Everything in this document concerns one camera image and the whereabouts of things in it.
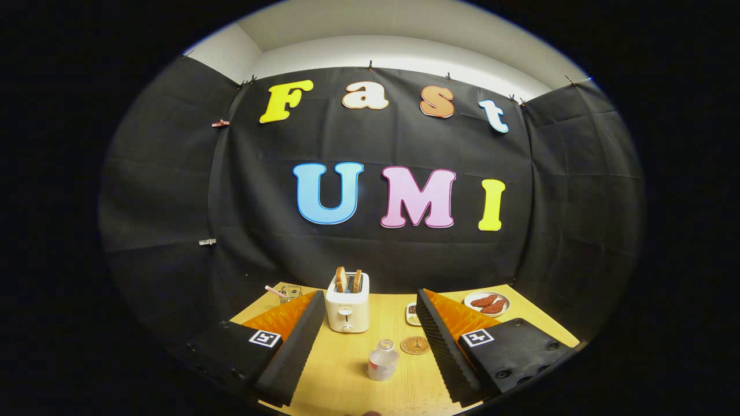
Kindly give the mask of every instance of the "meat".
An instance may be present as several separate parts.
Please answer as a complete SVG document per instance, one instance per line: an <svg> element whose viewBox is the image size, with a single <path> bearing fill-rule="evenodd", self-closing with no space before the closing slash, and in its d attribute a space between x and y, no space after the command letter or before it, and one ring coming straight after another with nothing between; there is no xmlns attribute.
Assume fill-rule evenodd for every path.
<svg viewBox="0 0 740 416"><path fill-rule="evenodd" d="M499 313L504 309L504 301L501 299L500 301L495 302L494 304L490 306L486 306L485 308L481 309L480 311L483 313Z"/></svg>
<svg viewBox="0 0 740 416"><path fill-rule="evenodd" d="M498 295L491 295L486 296L485 298L478 299L477 301L472 301L470 304L472 306L475 306L476 308L485 308L486 306L492 304L496 298L498 298Z"/></svg>

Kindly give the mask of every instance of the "blue letter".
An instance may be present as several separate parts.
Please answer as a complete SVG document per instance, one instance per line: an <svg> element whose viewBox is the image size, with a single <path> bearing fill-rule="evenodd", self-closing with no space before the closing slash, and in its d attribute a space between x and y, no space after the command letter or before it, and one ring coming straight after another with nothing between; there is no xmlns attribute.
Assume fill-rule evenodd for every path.
<svg viewBox="0 0 740 416"><path fill-rule="evenodd" d="M339 224L350 219L357 209L357 177L364 170L355 162L337 164L334 170L342 177L342 199L336 208L324 208L319 201L321 175L326 172L322 164L299 164L293 168L298 178L298 212L316 224Z"/></svg>
<svg viewBox="0 0 740 416"><path fill-rule="evenodd" d="M498 132L505 133L508 131L508 126L501 122L501 115L504 115L504 110L496 107L491 100L483 100L478 103L483 109L485 109L485 116L488 117L488 122L491 123L491 127L496 129Z"/></svg>

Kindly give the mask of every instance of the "orange letter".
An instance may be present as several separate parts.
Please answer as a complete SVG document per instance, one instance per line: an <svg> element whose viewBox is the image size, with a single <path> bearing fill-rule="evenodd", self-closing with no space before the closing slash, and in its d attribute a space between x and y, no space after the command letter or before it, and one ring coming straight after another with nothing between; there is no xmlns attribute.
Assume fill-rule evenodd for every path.
<svg viewBox="0 0 740 416"><path fill-rule="evenodd" d="M421 112L432 117L447 118L455 114L455 106L452 105L452 91L447 88L435 87L430 85L421 90L421 98L424 101L419 103Z"/></svg>

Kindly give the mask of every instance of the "glass jar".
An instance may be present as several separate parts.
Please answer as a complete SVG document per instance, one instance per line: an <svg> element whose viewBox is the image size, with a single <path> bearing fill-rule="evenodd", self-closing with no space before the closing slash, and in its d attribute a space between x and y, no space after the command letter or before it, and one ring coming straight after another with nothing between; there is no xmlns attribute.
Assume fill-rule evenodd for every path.
<svg viewBox="0 0 740 416"><path fill-rule="evenodd" d="M285 303L290 302L295 298L299 298L301 295L303 295L303 290L300 288L300 286L287 284L284 285L282 289L280 289L280 293L287 296L287 298L280 298L280 303Z"/></svg>

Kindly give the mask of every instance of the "bread slice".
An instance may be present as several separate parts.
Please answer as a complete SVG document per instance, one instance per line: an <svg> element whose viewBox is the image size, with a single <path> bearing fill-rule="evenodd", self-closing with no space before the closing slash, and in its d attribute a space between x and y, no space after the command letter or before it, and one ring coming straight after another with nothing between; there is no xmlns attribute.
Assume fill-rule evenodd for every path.
<svg viewBox="0 0 740 416"><path fill-rule="evenodd" d="M354 274L354 284L352 285L352 293L360 293L360 279L363 277L363 271L358 269L357 273Z"/></svg>
<svg viewBox="0 0 740 416"><path fill-rule="evenodd" d="M347 290L347 274L344 272L344 267L337 268L337 292L344 293Z"/></svg>

